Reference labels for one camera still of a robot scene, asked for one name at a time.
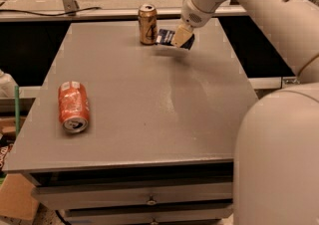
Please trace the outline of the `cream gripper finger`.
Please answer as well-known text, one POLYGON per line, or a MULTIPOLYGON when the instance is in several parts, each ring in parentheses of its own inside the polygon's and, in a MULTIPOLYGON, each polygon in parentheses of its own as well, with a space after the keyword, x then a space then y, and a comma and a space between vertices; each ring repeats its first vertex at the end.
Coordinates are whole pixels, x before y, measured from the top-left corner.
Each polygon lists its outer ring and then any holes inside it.
POLYGON ((193 29, 186 24, 179 24, 171 43, 178 48, 190 48, 193 43, 193 29))

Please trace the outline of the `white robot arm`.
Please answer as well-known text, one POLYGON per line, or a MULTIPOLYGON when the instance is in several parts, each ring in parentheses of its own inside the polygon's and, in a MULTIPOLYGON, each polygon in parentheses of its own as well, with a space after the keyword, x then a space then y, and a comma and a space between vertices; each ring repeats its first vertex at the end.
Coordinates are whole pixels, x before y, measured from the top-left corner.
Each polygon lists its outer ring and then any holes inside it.
MULTIPOLYGON (((182 46, 226 0, 184 0, 182 46)), ((319 225, 319 7, 237 0, 296 77, 244 117, 234 148, 234 225, 319 225)))

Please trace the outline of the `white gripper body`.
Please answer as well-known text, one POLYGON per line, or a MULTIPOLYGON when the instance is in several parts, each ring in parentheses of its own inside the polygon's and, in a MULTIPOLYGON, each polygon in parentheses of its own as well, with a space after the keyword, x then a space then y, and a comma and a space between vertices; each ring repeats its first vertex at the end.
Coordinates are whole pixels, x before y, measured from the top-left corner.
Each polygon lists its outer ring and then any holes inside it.
POLYGON ((203 27, 212 16, 210 0, 184 0, 180 20, 187 31, 203 27))

